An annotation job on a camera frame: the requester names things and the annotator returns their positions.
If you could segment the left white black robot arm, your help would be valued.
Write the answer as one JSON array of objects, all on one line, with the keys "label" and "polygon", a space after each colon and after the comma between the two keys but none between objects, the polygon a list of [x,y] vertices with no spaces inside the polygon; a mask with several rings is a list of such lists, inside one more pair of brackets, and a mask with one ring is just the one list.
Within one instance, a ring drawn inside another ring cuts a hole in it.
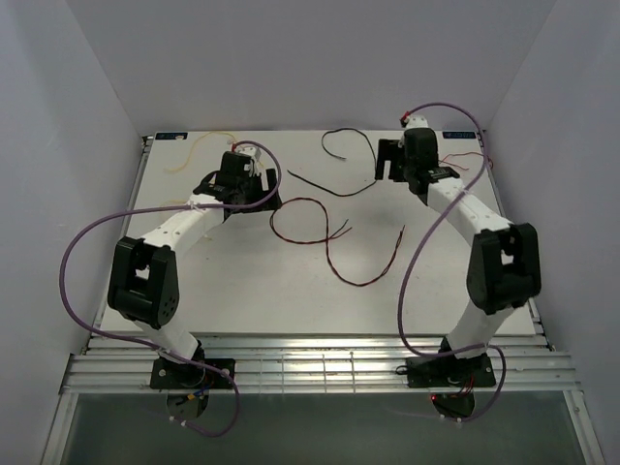
[{"label": "left white black robot arm", "polygon": [[218,170],[193,189],[184,208],[138,238],[121,238],[114,250],[108,307],[132,322],[173,362],[185,387],[198,385],[205,364],[199,342],[176,315],[180,303],[177,262],[211,230],[236,213],[275,211],[278,171],[260,169],[261,149],[243,145],[224,152]]}]

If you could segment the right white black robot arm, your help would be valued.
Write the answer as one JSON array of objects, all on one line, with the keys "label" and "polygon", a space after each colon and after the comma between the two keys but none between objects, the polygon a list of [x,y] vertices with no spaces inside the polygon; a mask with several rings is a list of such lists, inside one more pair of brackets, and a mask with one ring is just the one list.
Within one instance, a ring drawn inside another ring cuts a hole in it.
[{"label": "right white black robot arm", "polygon": [[437,354],[440,378],[459,385],[473,372],[472,358],[488,344],[514,311],[542,289],[539,241],[529,223],[515,224],[470,192],[460,174],[439,163],[435,131],[408,128],[398,146],[379,156],[376,178],[404,182],[409,191],[446,220],[470,246],[466,274],[469,301]]}]

